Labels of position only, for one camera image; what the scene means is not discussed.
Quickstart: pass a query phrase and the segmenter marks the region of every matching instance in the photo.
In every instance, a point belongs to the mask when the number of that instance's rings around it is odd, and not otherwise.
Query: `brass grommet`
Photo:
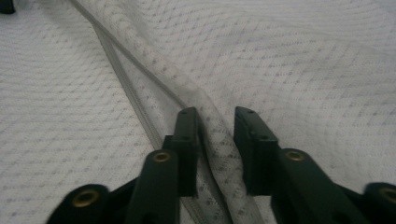
[[[304,160],[304,155],[301,154],[298,151],[288,151],[286,153],[286,156],[289,158],[291,161],[303,161]]]
[[[98,198],[98,191],[94,189],[85,189],[74,197],[72,204],[75,207],[86,207],[96,202]]]
[[[382,197],[386,198],[392,203],[396,203],[396,189],[382,188],[379,190]]]
[[[171,155],[166,152],[159,152],[154,155],[154,160],[156,162],[164,162],[164,161],[169,161],[171,159]]]

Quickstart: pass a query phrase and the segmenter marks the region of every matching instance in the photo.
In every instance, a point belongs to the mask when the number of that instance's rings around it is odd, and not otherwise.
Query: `white fabric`
[[[131,81],[160,134],[173,130],[168,118],[182,106],[198,108],[233,222],[274,223],[268,200],[246,195],[232,139],[237,105],[256,110],[282,147],[308,152],[341,185],[361,192],[368,182],[396,184],[394,1],[78,4],[121,49],[129,77],[145,68]],[[133,147],[143,158],[152,148],[90,24],[63,2],[19,2],[17,10],[0,17],[0,222],[39,223],[81,183],[114,188],[137,175],[141,162],[122,153]],[[93,152],[99,162],[78,162]],[[61,172],[66,162],[73,174]],[[107,176],[92,174],[104,166]]]

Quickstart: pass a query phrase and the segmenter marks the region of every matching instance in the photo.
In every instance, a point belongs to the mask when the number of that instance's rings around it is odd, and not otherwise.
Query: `white mesh fabric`
[[[307,151],[342,185],[395,183],[390,1],[79,2],[130,57],[200,109],[236,223],[261,221],[232,142],[236,105],[258,111],[282,147]]]

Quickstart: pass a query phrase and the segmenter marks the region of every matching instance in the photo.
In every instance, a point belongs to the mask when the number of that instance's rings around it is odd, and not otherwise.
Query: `brass rivet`
[[[169,155],[169,153],[166,152],[159,152],[154,155],[154,160],[156,162],[169,161],[169,159],[171,159],[171,155]]]
[[[386,198],[391,203],[396,203],[396,189],[382,188],[379,192],[382,197]]]
[[[94,189],[85,189],[80,192],[73,199],[73,205],[75,207],[86,207],[94,202],[96,202],[99,198],[98,191]]]
[[[289,158],[289,160],[292,160],[292,161],[303,161],[304,160],[304,155],[298,151],[288,151],[286,153],[286,156]]]

